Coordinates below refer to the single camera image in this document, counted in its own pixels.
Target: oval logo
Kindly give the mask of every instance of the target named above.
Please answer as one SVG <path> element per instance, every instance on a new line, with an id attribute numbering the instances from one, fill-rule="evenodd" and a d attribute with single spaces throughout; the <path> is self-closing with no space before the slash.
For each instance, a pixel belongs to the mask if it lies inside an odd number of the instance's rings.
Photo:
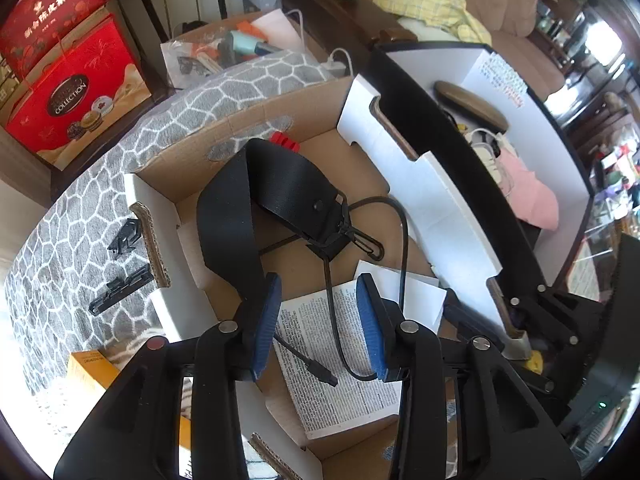
<path id="1" fill-rule="evenodd" d="M 47 113 L 52 117 L 68 114 L 86 95 L 89 78 L 84 74 L 76 74 L 65 79 L 51 93 L 47 102 Z"/>

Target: yellow plaid shirt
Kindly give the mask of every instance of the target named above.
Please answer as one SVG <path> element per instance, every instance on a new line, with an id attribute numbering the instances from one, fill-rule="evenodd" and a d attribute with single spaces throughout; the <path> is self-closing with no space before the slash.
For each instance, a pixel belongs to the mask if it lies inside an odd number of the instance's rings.
<path id="1" fill-rule="evenodd" d="M 468 43 L 491 45 L 491 34 L 466 10 L 465 0 L 373 0 L 381 9 L 437 27 Z"/>

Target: pink cloth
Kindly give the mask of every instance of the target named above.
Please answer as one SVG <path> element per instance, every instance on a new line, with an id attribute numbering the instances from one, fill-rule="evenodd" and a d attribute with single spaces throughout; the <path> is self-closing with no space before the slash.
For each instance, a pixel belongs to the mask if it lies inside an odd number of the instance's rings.
<path id="1" fill-rule="evenodd" d="M 533 171 L 509 150 L 501 150 L 498 161 L 509 173 L 513 188 L 507 202 L 515 215 L 525 222 L 555 231 L 558 228 L 558 200 L 553 191 L 542 184 Z"/>

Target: gray patterned cloth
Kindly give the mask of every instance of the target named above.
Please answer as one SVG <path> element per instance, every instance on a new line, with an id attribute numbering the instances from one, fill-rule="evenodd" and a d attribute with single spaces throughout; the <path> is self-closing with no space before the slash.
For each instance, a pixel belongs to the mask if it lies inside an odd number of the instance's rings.
<path id="1" fill-rule="evenodd" d="M 98 349 L 121 367 L 146 339 L 161 331 L 148 298 L 155 282 L 100 316 L 87 311 L 107 282 L 128 276 L 148 261 L 142 240 L 133 253 L 118 260 L 107 251 L 125 219 L 132 216 L 123 174 L 136 171 L 206 124 L 270 96 L 331 78 L 311 56 L 287 51 L 233 67 L 151 110 L 65 191 L 29 236 L 4 284 L 32 392 L 66 374 L 70 352 Z M 209 157 L 226 158 L 248 138 L 265 137 L 286 124 L 283 116 L 240 132 Z"/>

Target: red box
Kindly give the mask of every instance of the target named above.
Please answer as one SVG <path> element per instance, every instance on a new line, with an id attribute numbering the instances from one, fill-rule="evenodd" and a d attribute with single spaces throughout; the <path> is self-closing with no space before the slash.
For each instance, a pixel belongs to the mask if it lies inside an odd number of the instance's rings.
<path id="1" fill-rule="evenodd" d="M 0 27 L 0 54 L 19 80 L 107 0 L 20 0 Z"/>
<path id="2" fill-rule="evenodd" d="M 6 130 L 62 170 L 149 96 L 109 16 L 43 71 L 12 112 Z"/>

